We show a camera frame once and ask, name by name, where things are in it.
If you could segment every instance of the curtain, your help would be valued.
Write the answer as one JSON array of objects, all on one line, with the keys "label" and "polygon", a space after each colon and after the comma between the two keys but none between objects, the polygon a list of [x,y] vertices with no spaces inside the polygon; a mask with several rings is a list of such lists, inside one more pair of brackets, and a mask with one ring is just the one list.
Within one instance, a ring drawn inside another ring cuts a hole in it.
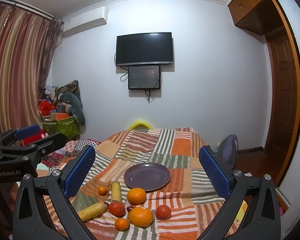
[{"label": "curtain", "polygon": [[0,3],[0,133],[41,124],[39,91],[56,40],[51,22]]}]

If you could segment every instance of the red fruit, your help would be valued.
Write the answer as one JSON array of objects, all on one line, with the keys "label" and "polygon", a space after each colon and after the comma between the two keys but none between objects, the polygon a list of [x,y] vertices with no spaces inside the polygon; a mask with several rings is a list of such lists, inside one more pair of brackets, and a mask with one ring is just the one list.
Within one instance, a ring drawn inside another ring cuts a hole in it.
[{"label": "red fruit", "polygon": [[128,212],[130,212],[132,209],[134,209],[134,207],[132,207],[132,206],[127,207]]},{"label": "red fruit", "polygon": [[171,208],[167,205],[160,205],[155,210],[155,216],[159,220],[169,219],[171,217]]},{"label": "red fruit", "polygon": [[120,202],[110,203],[108,206],[108,210],[111,214],[113,214],[116,217],[122,217],[126,211],[124,205],[122,205]]}]

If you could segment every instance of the wooden floor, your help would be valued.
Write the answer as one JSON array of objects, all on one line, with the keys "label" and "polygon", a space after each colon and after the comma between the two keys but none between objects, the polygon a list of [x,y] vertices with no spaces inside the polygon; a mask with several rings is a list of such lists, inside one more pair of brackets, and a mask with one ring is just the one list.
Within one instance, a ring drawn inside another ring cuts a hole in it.
[{"label": "wooden floor", "polygon": [[282,164],[282,158],[267,155],[264,152],[241,153],[237,155],[237,163],[234,170],[240,170],[243,173],[250,172],[257,178],[267,173],[275,180]]}]

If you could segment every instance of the bed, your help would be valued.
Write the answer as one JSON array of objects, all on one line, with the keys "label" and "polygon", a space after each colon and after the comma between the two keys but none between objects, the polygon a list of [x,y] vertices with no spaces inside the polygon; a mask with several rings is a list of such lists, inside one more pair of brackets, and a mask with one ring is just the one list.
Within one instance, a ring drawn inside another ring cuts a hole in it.
[{"label": "bed", "polygon": [[[121,232],[114,227],[116,217],[105,212],[85,224],[98,240],[196,239],[224,202],[223,198],[217,196],[199,163],[198,152],[203,145],[204,141],[192,128],[126,130],[115,133],[95,146],[96,160],[76,197],[70,201],[77,212],[98,201],[110,202],[111,182],[119,181],[122,203],[130,206],[126,201],[129,188],[123,180],[125,171],[140,162],[160,163],[170,170],[170,182],[158,191],[147,193],[147,200],[141,206],[154,212],[157,206],[166,204],[172,210],[171,219],[154,219],[148,228],[131,224],[129,229]],[[62,169],[73,158],[75,156],[64,159],[58,168]],[[98,194],[100,186],[108,189],[107,195]],[[56,229],[66,236],[48,196],[45,201]],[[239,224],[235,220],[228,235],[233,234]]]}]

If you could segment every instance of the purple plate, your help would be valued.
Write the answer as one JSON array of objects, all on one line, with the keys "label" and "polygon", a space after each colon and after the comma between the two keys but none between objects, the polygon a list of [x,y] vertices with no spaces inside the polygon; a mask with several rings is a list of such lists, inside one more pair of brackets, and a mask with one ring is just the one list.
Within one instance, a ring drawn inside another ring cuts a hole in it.
[{"label": "purple plate", "polygon": [[159,163],[138,163],[127,169],[123,178],[129,188],[140,187],[151,192],[169,183],[170,171]]}]

